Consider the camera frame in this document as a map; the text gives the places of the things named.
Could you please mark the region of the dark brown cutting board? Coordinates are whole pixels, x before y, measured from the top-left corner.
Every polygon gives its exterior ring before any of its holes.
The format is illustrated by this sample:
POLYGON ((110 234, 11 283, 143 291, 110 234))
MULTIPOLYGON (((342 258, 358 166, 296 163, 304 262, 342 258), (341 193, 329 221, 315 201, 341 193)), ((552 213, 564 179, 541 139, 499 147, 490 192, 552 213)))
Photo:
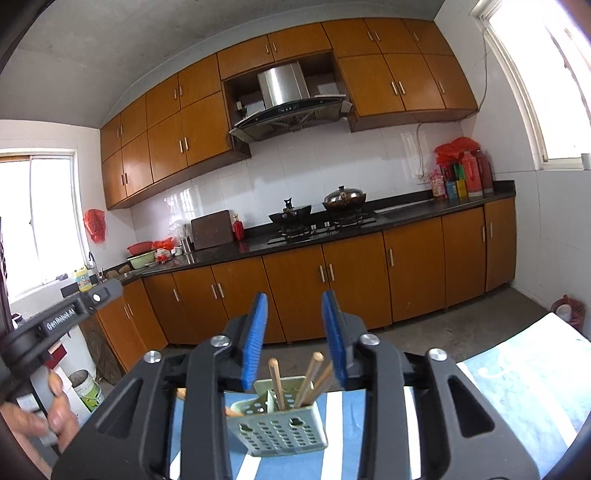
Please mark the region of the dark brown cutting board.
POLYGON ((194 218, 190 227, 195 250, 214 248, 235 240, 228 210, 194 218))

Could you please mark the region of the red bottle on counter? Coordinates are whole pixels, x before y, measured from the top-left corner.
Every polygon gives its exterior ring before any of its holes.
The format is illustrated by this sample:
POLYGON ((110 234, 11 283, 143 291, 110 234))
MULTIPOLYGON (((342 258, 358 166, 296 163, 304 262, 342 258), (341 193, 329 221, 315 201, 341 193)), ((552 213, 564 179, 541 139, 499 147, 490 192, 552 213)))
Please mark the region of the red bottle on counter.
POLYGON ((245 228, 243 227, 242 221, 240 221, 237 214, 232 215, 232 232, 238 242, 245 240, 245 228))

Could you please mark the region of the white green paint bucket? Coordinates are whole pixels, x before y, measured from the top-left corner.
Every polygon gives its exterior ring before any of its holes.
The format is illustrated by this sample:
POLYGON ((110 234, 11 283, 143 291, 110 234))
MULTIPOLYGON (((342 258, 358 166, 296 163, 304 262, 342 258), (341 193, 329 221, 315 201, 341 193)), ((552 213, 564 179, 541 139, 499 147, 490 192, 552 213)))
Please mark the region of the white green paint bucket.
POLYGON ((100 385, 87 370, 77 370, 69 376, 74 391, 86 408, 93 412, 104 400, 100 385))

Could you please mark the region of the black gas stove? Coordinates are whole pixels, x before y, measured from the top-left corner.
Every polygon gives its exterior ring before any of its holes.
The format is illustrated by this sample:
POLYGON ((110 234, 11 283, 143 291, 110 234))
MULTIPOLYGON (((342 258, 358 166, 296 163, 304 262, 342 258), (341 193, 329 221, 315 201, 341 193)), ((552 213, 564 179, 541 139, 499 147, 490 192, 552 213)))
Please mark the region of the black gas stove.
POLYGON ((327 220, 322 224, 311 224, 304 228, 280 231, 279 234, 266 242, 267 245, 284 245, 304 242, 311 239, 325 238, 335 233, 353 228, 360 228, 377 221, 374 214, 362 212, 351 217, 327 220))

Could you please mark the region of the left window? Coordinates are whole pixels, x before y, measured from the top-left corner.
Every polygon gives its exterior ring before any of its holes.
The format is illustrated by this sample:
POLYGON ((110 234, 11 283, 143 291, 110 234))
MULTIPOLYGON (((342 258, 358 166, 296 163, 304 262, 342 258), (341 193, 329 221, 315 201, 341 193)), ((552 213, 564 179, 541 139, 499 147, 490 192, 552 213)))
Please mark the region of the left window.
POLYGON ((8 298, 70 279, 85 263, 72 153, 1 159, 1 236, 8 298))

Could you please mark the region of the red plastic bag on wall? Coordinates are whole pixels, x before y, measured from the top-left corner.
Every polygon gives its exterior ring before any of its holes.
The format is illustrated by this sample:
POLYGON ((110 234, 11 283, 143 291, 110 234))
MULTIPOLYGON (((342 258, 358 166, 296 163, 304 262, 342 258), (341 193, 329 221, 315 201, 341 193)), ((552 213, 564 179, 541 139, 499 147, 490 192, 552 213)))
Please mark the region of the red plastic bag on wall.
POLYGON ((83 223, 87 235, 95 244, 102 244, 106 239, 105 213, 99 209, 88 209, 84 212, 83 223))

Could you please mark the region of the green perforated utensil holder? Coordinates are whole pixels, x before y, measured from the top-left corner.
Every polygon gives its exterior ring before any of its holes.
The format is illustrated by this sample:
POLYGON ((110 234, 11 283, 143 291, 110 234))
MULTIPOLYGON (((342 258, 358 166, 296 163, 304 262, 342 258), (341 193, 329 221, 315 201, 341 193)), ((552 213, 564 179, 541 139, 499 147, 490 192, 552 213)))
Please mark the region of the green perforated utensil holder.
POLYGON ((281 379, 286 409, 276 402, 273 381, 253 383, 256 398, 229 406, 239 416, 226 417, 228 429, 242 442, 249 454, 276 457, 322 451, 328 438, 317 403, 294 408, 304 376, 281 379))

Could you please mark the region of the lower wooden kitchen cabinets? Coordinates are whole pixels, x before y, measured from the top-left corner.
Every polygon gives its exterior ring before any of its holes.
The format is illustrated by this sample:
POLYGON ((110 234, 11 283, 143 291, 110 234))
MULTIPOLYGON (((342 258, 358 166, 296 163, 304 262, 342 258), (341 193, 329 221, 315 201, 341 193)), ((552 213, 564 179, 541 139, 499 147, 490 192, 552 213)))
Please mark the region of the lower wooden kitchen cabinets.
POLYGON ((217 264, 191 259, 127 284, 98 322, 125 369, 150 349, 211 338, 259 292, 269 300, 270 343, 322 338, 329 289, 375 330, 509 283, 516 240, 515 201, 504 198, 325 244, 217 264))

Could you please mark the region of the green plastic basin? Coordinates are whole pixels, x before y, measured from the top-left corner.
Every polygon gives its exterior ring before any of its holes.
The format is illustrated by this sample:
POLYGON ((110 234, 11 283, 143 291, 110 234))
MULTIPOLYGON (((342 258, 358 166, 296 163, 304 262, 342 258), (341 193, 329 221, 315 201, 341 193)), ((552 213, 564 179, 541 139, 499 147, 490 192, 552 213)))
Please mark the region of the green plastic basin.
POLYGON ((128 258, 128 262, 133 270, 140 270, 155 262, 155 251, 147 251, 145 253, 135 255, 128 258))

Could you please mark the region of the red plastic basin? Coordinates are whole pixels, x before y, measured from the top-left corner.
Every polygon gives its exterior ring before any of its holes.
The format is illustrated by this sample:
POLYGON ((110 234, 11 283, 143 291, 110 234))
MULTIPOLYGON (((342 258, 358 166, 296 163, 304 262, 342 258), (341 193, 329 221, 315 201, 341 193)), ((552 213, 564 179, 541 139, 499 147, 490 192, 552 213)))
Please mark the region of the red plastic basin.
POLYGON ((127 247, 130 256, 137 256, 147 253, 152 250, 152 242, 144 241, 138 242, 127 247))

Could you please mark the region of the dark red thermos flask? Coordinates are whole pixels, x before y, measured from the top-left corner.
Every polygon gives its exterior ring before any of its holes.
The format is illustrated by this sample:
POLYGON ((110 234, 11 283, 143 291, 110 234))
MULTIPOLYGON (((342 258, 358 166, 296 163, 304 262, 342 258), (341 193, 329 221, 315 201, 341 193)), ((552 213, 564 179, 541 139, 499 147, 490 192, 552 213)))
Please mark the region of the dark red thermos flask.
POLYGON ((485 195, 494 193, 492 169, 488 157, 482 150, 475 153, 477 159, 481 186, 485 195))

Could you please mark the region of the red bag behind condiments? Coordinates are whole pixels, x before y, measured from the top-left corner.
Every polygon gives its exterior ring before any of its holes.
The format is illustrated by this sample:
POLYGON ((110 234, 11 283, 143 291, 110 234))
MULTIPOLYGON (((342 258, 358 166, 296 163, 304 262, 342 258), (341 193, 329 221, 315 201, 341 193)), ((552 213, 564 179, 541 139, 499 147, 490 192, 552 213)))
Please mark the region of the red bag behind condiments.
POLYGON ((457 163, 466 151, 474 153, 480 148, 481 145, 477 141, 465 136, 458 137, 435 149, 436 163, 440 166, 457 163))

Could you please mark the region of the wooden chopstick two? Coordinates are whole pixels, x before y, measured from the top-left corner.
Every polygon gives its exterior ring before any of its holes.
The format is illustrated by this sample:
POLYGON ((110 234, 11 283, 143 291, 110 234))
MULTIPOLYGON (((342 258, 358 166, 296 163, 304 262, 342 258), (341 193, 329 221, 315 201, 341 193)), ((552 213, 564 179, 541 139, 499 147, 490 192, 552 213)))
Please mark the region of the wooden chopstick two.
POLYGON ((322 393, 327 392, 335 380, 334 376, 334 363, 329 363, 327 368, 322 372, 318 381, 315 382, 314 388, 308 391, 308 394, 304 397, 304 406, 308 406, 315 403, 322 393))

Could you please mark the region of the window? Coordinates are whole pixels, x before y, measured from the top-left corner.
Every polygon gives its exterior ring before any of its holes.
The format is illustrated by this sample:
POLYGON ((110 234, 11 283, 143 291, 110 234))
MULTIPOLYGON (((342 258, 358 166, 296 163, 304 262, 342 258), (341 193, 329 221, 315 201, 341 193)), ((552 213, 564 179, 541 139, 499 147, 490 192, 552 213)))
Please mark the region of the window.
POLYGON ((1 236, 8 298, 70 279, 85 263, 72 153, 1 159, 1 236))
POLYGON ((516 92, 526 130, 555 169, 590 153, 590 41, 558 1, 480 1, 471 12, 516 92))

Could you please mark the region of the steel range hood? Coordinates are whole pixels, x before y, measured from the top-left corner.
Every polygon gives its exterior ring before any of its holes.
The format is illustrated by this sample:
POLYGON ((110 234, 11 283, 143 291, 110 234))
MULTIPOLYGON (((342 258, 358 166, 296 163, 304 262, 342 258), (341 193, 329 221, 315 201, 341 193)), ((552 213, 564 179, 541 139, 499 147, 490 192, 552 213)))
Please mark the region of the steel range hood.
POLYGON ((231 78, 224 93, 229 134, 244 143, 335 122, 353 108, 329 54, 231 78))

